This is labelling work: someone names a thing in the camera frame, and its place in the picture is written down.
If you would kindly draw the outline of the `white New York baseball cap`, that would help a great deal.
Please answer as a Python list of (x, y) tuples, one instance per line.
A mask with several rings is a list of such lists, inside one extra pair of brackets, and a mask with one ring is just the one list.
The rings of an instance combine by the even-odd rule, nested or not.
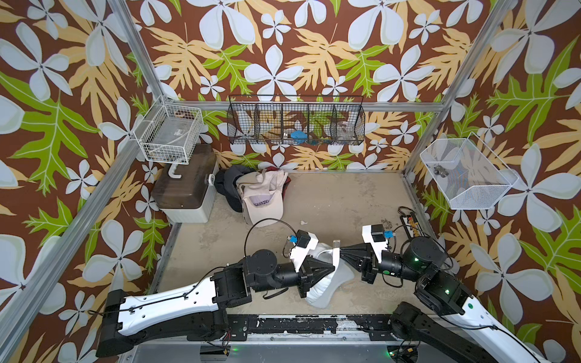
[(355, 275), (340, 258), (340, 240), (334, 240), (330, 247), (326, 244), (319, 244), (316, 249), (310, 251), (310, 257), (325, 263), (331, 263), (335, 270), (331, 274), (322, 278), (307, 293), (307, 302), (318, 309), (325, 309), (334, 295), (334, 292), (342, 285), (354, 279)]

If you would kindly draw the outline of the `red baseball cap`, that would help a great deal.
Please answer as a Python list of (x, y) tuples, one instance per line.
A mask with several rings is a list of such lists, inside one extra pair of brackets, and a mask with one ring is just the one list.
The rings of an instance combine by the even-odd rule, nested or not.
[[(269, 167), (266, 168), (266, 171), (267, 172), (276, 172), (276, 171), (279, 171), (279, 168), (276, 168), (274, 166), (269, 166)], [(285, 182), (284, 182), (284, 184), (283, 184), (283, 189), (282, 189), (282, 197), (283, 198), (285, 197), (287, 188), (290, 185), (290, 183), (291, 183), (291, 178), (290, 177), (287, 177), (286, 180), (285, 180)]]

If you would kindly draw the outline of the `beige baseball cap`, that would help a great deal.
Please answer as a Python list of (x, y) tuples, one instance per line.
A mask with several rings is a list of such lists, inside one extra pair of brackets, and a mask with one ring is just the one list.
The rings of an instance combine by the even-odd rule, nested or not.
[(263, 182), (263, 175), (261, 172), (253, 171), (242, 175), (236, 180), (236, 185), (241, 187), (242, 185), (255, 185), (261, 184)]

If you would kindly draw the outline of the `dark grey baseball cap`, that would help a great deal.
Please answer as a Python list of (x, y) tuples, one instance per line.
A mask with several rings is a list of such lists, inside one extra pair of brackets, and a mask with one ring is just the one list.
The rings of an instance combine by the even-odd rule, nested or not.
[(237, 181), (254, 170), (243, 165), (233, 165), (224, 173), (225, 196), (230, 207), (237, 213), (242, 212), (241, 197), (237, 189)]

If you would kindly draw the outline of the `black baseball cap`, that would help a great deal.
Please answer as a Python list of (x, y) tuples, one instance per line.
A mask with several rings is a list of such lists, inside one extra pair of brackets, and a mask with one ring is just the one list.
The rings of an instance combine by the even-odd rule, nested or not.
[(228, 197), (228, 192), (225, 188), (225, 170), (220, 169), (215, 174), (214, 187), (216, 192), (222, 196)]

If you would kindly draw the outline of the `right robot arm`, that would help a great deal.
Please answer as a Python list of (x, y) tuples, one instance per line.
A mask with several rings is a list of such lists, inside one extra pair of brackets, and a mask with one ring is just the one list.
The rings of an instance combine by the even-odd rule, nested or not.
[(418, 341), (456, 362), (544, 362), (494, 318), (473, 293), (449, 273), (450, 256), (432, 237), (410, 235), (396, 250), (393, 231), (365, 225), (363, 243), (340, 247), (334, 255), (360, 272), (362, 280), (396, 278), (414, 283), (415, 297), (438, 320), (401, 302), (390, 314), (388, 332), (402, 341)]

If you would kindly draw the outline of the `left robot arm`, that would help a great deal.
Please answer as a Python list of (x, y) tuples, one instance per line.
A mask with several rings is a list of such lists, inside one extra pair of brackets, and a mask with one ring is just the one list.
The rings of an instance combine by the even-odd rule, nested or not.
[(268, 298), (296, 287), (305, 298), (316, 284), (334, 275), (340, 248), (329, 252), (331, 262), (314, 257), (318, 238), (299, 230), (290, 237), (289, 263), (278, 263), (274, 252), (261, 249), (238, 263), (212, 269), (200, 281), (185, 287), (145, 296), (123, 290), (107, 295), (96, 355), (108, 358), (135, 346), (165, 337), (186, 336), (211, 341), (230, 334), (227, 311), (248, 304), (254, 292)]

